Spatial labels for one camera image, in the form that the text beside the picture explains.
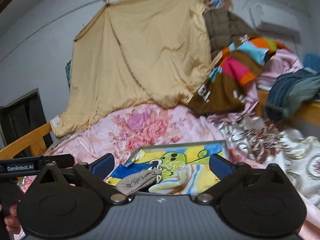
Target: black circular disc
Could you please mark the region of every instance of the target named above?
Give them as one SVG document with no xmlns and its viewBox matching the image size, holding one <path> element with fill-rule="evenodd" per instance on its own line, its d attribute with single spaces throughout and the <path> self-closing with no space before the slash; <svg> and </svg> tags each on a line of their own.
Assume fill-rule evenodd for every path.
<svg viewBox="0 0 320 240">
<path fill-rule="evenodd" d="M 306 208 L 297 193 L 280 188 L 257 190 L 254 186 L 225 195 L 220 202 L 220 211 L 231 226 L 258 237 L 293 234 L 306 217 Z"/>
<path fill-rule="evenodd" d="M 82 187 L 42 187 L 31 196 L 19 203 L 18 219 L 27 234 L 41 239 L 78 236 L 99 223 L 104 211 L 101 198 Z"/>
</svg>

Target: pink floral blanket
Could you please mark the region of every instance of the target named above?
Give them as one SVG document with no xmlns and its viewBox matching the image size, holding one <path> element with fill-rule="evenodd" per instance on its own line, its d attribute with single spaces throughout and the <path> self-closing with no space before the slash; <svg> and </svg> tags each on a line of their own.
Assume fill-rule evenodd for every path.
<svg viewBox="0 0 320 240">
<path fill-rule="evenodd" d="M 91 163 L 106 153 L 112 153 L 117 167 L 140 146 L 222 139 L 222 135 L 205 117 L 195 117 L 185 106 L 164 110 L 155 104 L 142 104 L 109 114 L 90 129 L 73 134 L 48 155 L 70 153 L 76 163 Z M 246 162 L 253 168 L 265 168 L 234 149 L 230 149 L 230 161 Z M 25 191 L 33 179 L 34 176 L 28 177 Z M 320 211 L 307 199 L 304 198 L 304 201 L 308 216 L 300 236 L 303 239 L 320 239 Z M 23 236 L 21 232 L 15 238 L 21 239 Z"/>
</svg>

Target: teal patterned fabric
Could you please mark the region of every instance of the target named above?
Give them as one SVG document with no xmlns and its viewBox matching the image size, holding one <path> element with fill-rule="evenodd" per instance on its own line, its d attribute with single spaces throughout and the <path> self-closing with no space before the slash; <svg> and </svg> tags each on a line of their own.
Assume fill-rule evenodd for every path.
<svg viewBox="0 0 320 240">
<path fill-rule="evenodd" d="M 66 74 L 67 74 L 67 80 L 68 80 L 69 89 L 70 89 L 70 80 L 71 80 L 70 67 L 71 67 L 71 60 L 66 65 Z"/>
</svg>

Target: air conditioner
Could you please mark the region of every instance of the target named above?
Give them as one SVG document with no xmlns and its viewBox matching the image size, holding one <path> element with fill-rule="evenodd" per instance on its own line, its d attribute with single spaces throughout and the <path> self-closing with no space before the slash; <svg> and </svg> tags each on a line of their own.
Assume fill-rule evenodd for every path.
<svg viewBox="0 0 320 240">
<path fill-rule="evenodd" d="M 271 31 L 298 37 L 301 27 L 295 15 L 271 5 L 255 3 L 250 9 L 250 16 L 257 30 Z"/>
</svg>

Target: gray drawstring pouch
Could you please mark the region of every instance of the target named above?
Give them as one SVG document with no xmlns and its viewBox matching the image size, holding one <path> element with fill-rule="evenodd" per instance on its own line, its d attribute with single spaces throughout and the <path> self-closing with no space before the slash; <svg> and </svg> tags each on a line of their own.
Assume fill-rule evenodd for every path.
<svg viewBox="0 0 320 240">
<path fill-rule="evenodd" d="M 121 179 L 121 181 L 116 184 L 116 188 L 128 196 L 154 183 L 159 183 L 161 180 L 161 170 L 154 168 L 151 171 L 140 171 Z"/>
</svg>

